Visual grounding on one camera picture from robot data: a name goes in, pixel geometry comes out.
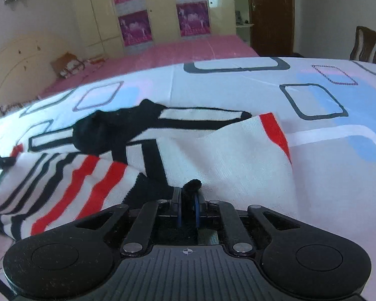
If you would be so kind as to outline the cream round headboard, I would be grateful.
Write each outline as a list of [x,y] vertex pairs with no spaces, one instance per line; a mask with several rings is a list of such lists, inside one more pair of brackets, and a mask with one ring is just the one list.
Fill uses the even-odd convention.
[[22,35],[7,44],[0,51],[0,106],[37,97],[57,78],[51,62],[67,52],[75,49],[52,33]]

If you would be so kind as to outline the lower left purple poster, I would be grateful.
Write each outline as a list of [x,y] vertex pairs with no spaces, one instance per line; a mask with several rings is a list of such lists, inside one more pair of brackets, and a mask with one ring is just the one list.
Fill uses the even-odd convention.
[[118,21],[126,47],[153,41],[149,16],[146,10],[119,16]]

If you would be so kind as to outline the cream wardrobe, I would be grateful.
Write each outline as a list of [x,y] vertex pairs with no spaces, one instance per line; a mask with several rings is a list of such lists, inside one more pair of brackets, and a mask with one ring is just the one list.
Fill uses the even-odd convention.
[[[206,2],[211,33],[182,37],[176,4]],[[86,57],[118,58],[160,44],[236,34],[234,0],[131,0],[115,5],[114,0],[72,0]],[[146,10],[153,41],[126,47],[118,17]]]

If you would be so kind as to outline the pink bed cover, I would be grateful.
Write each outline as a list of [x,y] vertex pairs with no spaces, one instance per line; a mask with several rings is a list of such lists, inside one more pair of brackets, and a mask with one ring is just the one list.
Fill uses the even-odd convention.
[[258,57],[258,53],[237,35],[216,35],[202,39],[160,44],[131,56],[121,58],[100,56],[88,60],[85,63],[85,69],[69,78],[57,79],[38,96],[44,99],[81,85],[156,67],[244,57]]

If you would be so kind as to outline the striped white black red shirt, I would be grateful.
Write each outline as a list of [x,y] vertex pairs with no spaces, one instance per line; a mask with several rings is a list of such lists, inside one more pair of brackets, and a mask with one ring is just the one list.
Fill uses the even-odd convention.
[[272,113],[171,108],[150,100],[33,134],[0,172],[0,230],[14,240],[116,204],[170,199],[191,180],[207,199],[298,211],[288,143]]

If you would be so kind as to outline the floral pillow near headboard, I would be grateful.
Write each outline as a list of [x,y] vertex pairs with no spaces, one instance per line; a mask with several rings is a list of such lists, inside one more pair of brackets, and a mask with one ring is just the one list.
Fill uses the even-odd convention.
[[32,99],[32,100],[24,101],[24,102],[14,102],[14,103],[9,103],[9,104],[4,104],[0,106],[0,113],[2,116],[6,116],[9,113],[13,113],[27,106],[31,106],[37,101],[40,101],[40,99]]

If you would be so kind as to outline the orange patterned pillow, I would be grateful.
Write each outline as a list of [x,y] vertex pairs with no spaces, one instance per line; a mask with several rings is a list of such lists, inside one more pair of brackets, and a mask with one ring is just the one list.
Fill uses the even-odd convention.
[[85,64],[74,54],[69,52],[50,63],[53,71],[59,78],[70,78],[85,69]]

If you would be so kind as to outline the dark wooden chair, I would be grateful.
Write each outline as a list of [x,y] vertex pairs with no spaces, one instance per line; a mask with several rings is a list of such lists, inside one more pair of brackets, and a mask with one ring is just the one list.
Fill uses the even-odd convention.
[[376,31],[364,26],[357,26],[350,60],[376,64]]

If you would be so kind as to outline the dark brown wooden door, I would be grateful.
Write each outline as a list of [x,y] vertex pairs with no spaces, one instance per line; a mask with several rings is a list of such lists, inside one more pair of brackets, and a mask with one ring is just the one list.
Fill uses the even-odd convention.
[[294,0],[250,0],[251,48],[260,56],[291,56]]

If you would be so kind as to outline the cream corner shelf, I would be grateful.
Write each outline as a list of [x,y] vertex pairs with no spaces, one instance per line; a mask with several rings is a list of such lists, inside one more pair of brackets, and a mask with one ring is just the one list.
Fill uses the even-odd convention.
[[236,15],[236,34],[248,46],[251,46],[251,0],[234,0]]

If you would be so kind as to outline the white patterned bed sheet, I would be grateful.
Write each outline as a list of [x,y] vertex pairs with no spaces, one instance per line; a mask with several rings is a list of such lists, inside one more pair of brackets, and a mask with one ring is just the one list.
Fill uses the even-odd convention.
[[298,211],[207,199],[182,228],[171,199],[116,204],[24,239],[0,230],[0,300],[376,300],[376,64],[255,57],[189,62],[100,80],[0,119],[0,156],[33,134],[150,100],[272,113]]

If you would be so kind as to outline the lower right purple poster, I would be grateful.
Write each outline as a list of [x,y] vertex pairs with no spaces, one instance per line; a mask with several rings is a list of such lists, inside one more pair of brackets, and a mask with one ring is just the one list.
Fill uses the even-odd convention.
[[206,2],[176,4],[176,10],[182,37],[208,35],[211,33]]

